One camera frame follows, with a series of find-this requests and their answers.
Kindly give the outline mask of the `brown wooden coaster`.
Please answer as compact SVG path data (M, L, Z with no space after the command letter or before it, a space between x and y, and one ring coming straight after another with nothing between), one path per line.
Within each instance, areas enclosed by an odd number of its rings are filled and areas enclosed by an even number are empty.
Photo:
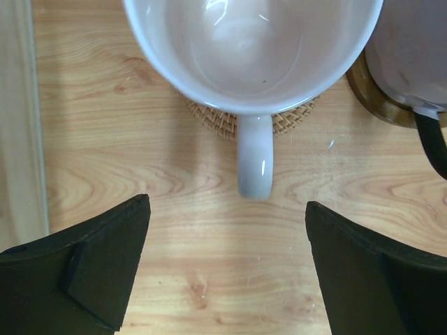
M365 51L360 53L346 72L346 78L356 98L375 117L395 126L416 129L411 108L384 94L373 80L367 66Z

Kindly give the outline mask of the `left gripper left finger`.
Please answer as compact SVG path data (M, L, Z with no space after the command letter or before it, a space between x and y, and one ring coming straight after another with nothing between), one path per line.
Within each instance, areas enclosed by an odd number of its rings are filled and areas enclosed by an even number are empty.
M149 227L149 196L1 252L2 334L114 334Z

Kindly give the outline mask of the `woven rattan coaster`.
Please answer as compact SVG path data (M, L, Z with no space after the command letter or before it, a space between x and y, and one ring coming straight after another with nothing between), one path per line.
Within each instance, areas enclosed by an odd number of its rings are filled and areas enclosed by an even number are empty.
M314 109L319 97L310 100L292 110L274 114L272 116L272 127L274 137L279 137L296 128L305 117ZM237 139L237 117L234 114L215 110L184 98L186 106L194 117L200 120L207 129L214 131L225 140L235 142Z

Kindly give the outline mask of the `grey purple cup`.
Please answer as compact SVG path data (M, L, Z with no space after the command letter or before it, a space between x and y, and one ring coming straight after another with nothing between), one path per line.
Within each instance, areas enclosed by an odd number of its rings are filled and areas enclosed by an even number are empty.
M378 88L414 113L425 154L445 178L446 1L384 1L365 56Z

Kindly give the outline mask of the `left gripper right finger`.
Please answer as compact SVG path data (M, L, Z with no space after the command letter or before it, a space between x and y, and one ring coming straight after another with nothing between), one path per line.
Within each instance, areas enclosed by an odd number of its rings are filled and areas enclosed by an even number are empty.
M308 202L307 236L333 334L445 334L446 258Z

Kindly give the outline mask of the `pink white mug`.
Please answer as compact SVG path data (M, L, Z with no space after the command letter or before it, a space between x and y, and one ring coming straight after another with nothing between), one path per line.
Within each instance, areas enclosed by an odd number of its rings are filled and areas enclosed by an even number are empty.
M145 58L187 98L237 117L241 195L270 196L274 114L330 88L371 36L381 1L125 1Z

